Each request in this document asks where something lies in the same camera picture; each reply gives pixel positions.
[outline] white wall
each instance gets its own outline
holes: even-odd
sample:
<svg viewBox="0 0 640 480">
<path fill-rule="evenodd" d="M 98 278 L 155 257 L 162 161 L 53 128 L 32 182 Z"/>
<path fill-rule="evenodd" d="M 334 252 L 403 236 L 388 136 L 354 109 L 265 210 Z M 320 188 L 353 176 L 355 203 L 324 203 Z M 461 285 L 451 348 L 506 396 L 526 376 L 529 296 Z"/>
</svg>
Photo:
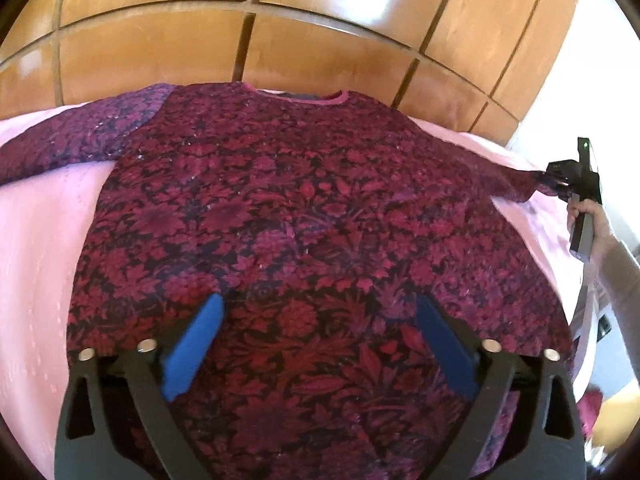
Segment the white wall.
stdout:
<svg viewBox="0 0 640 480">
<path fill-rule="evenodd" d="M 564 45 L 508 147 L 542 167 L 591 139 L 616 234 L 640 240 L 640 40 L 614 0 L 578 0 Z"/>
</svg>

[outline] blue gripper pad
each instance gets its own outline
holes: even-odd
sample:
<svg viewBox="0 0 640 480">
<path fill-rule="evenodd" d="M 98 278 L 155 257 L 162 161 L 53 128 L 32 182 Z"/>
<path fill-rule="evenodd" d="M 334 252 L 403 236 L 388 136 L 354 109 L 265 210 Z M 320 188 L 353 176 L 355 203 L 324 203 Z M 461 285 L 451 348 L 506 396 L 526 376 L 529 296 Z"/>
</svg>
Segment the blue gripper pad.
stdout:
<svg viewBox="0 0 640 480">
<path fill-rule="evenodd" d="M 160 391 L 167 402 L 191 386 L 207 350 L 220 330 L 224 313 L 222 296 L 213 294 L 193 317 L 171 352 L 161 359 L 163 374 Z"/>
<path fill-rule="evenodd" d="M 472 330 L 455 318 L 449 318 L 447 322 L 435 300 L 426 295 L 417 295 L 416 307 L 416 326 L 436 357 L 447 384 L 457 394 L 473 400 L 479 391 L 476 382 L 478 362 L 474 359 L 475 352 L 465 345 L 475 339 Z M 458 334 L 453 330 L 454 326 L 458 327 Z"/>
</svg>

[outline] floral sweater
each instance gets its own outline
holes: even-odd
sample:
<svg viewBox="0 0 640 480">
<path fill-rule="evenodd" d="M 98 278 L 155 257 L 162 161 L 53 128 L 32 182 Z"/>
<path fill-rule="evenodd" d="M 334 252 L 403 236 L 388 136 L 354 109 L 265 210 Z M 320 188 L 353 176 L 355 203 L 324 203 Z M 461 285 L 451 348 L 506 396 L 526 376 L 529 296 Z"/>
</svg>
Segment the floral sweater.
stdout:
<svg viewBox="0 0 640 480">
<path fill-rule="evenodd" d="M 373 98 L 156 85 L 11 140 L 0 184 L 95 160 L 116 164 L 78 263 L 69 359 L 133 348 L 222 294 L 223 327 L 170 405 L 220 478 L 416 478 L 432 463 L 467 404 L 416 329 L 416 293 L 510 351 L 570 357 L 558 297 L 491 201 L 528 200 L 540 174 Z M 123 450 L 153 467 L 124 404 Z"/>
</svg>

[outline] sleeve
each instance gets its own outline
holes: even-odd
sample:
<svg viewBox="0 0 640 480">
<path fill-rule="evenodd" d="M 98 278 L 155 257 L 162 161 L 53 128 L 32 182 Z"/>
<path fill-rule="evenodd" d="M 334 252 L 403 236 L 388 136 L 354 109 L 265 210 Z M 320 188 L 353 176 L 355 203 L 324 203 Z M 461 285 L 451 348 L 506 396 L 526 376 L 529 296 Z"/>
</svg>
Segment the sleeve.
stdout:
<svg viewBox="0 0 640 480">
<path fill-rule="evenodd" d="M 514 170 L 484 158 L 462 146 L 451 144 L 456 164 L 468 174 L 468 182 L 479 194 L 526 202 L 534 192 L 556 196 L 552 179 L 544 171 Z"/>
<path fill-rule="evenodd" d="M 0 186 L 76 164 L 115 160 L 174 86 L 156 84 L 66 110 L 0 147 Z"/>
<path fill-rule="evenodd" d="M 640 266 L 622 242 L 605 256 L 599 278 L 618 318 L 634 373 L 640 380 Z"/>
</svg>

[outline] pink fabric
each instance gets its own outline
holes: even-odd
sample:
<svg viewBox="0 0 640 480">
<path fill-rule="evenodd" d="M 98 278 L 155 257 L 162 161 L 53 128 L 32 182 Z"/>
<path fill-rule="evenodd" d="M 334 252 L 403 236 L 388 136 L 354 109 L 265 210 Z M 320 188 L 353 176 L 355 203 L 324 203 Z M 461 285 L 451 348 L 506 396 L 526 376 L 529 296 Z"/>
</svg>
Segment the pink fabric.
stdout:
<svg viewBox="0 0 640 480">
<path fill-rule="evenodd" d="M 593 436 L 593 427 L 596 425 L 600 409 L 602 408 L 603 395 L 600 390 L 588 390 L 578 401 L 578 411 L 582 421 L 582 436 L 588 440 Z"/>
<path fill-rule="evenodd" d="M 0 145 L 67 108 L 0 121 Z M 488 140 L 415 122 L 499 164 L 534 168 Z M 112 162 L 77 164 L 0 187 L 0 413 L 47 479 L 53 478 L 58 414 L 68 381 L 65 329 L 74 272 L 112 167 Z M 524 204 L 494 204 L 523 237 L 570 320 L 582 269 L 568 253 L 563 204 L 538 192 Z"/>
</svg>

